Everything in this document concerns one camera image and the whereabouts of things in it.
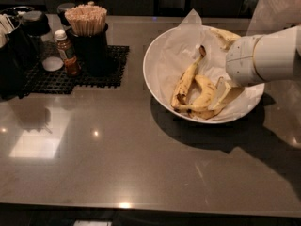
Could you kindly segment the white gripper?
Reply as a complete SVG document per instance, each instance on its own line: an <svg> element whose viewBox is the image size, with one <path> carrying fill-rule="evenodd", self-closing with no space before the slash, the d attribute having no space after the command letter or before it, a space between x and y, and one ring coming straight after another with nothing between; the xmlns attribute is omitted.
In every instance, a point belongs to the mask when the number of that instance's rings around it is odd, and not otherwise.
<svg viewBox="0 0 301 226"><path fill-rule="evenodd" d="M220 77L217 81L216 92L208 108L219 110L243 93L244 87L263 82L254 62L255 47L261 35L240 38L235 33L217 28L210 28L210 32L219 39L220 48L228 51L226 55L226 73L232 80Z"/></svg>

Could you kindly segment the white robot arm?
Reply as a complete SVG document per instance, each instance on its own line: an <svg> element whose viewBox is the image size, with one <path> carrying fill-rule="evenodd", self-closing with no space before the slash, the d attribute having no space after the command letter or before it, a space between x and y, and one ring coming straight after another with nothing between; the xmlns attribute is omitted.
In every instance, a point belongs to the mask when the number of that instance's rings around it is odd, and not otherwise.
<svg viewBox="0 0 301 226"><path fill-rule="evenodd" d="M301 75L301 31L295 26L267 35L238 35L211 28L227 50L225 70L231 81L218 83L210 110L234 99L239 87L278 80L299 80Z"/></svg>

